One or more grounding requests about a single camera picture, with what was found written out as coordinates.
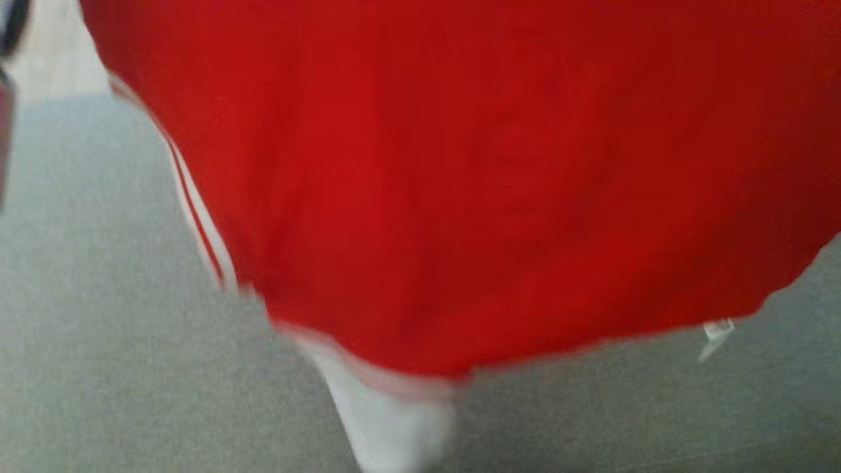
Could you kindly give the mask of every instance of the gray carpet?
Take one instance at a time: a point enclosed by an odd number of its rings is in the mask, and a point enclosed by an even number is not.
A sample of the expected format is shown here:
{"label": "gray carpet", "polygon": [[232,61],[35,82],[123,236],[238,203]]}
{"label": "gray carpet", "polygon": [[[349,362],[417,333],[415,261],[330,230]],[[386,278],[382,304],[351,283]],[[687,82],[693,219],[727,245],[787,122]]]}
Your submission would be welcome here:
{"label": "gray carpet", "polygon": [[[841,469],[839,288],[836,241],[704,364],[693,330],[482,374],[439,470]],[[317,374],[210,283],[148,121],[108,98],[22,110],[0,471],[355,470]]]}

